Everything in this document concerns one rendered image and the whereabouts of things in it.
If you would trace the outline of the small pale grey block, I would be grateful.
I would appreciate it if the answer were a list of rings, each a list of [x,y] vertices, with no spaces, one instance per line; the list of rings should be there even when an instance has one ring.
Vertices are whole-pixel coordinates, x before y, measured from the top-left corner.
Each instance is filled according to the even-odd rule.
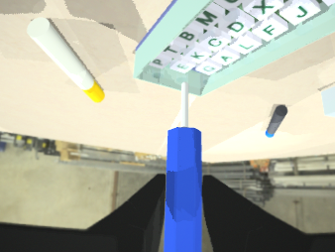
[[[324,115],[335,117],[335,86],[321,91]]]

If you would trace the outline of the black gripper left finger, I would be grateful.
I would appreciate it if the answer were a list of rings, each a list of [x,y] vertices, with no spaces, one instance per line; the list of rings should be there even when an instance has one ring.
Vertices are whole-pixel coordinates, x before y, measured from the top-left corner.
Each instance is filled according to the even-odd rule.
[[[165,219],[166,175],[86,229],[0,222],[0,252],[158,252]]]

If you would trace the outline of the white keyboard with letter keys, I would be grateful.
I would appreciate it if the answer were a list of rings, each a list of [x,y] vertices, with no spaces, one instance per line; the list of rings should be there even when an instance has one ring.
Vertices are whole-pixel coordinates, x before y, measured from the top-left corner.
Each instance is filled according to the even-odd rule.
[[[335,0],[173,0],[132,78],[201,97],[334,32]]]

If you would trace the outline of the grey cylinder with blue tip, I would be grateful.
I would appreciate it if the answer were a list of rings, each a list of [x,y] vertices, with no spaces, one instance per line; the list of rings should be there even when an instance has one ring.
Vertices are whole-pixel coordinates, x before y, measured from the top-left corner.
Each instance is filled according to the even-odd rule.
[[[270,125],[266,131],[267,137],[272,138],[275,135],[277,129],[281,124],[281,121],[283,120],[287,112],[288,109],[283,105],[280,105],[275,109],[273,116],[270,120]]]

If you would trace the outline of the white cylinder with yellow tip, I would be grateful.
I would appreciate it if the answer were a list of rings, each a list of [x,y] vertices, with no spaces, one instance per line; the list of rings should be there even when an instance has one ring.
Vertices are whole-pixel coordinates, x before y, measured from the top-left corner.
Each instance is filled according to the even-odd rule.
[[[79,62],[79,59],[63,41],[49,20],[42,17],[36,18],[29,24],[27,31],[37,45],[72,78],[87,96],[95,102],[100,102],[104,99],[105,92]]]

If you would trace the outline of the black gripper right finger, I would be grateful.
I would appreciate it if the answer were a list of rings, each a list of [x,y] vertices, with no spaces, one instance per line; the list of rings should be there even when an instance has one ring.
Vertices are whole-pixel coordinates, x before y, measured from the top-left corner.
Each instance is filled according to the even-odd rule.
[[[335,232],[302,232],[212,175],[201,198],[213,252],[335,252]]]

